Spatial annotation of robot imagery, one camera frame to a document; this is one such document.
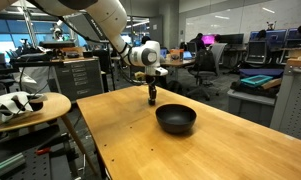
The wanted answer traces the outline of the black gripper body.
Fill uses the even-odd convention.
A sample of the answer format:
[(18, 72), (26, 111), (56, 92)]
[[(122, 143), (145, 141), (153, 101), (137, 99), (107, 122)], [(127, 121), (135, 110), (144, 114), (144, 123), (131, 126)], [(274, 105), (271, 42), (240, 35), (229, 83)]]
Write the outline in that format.
[(155, 87), (155, 78), (153, 76), (146, 76), (146, 83), (148, 85), (148, 104), (153, 106), (156, 103), (156, 87)]

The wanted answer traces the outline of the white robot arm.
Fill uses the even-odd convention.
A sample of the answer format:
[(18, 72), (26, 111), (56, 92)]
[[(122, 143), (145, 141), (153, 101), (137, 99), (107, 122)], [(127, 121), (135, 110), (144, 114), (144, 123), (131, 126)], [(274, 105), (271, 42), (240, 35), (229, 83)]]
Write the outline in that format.
[(148, 104), (156, 103), (155, 78), (168, 71), (160, 65), (160, 43), (148, 40), (144, 45), (132, 47), (121, 37), (127, 24), (127, 14), (119, 0), (26, 0), (46, 14), (62, 19), (84, 10), (88, 22), (106, 37), (127, 65), (144, 67), (148, 85)]

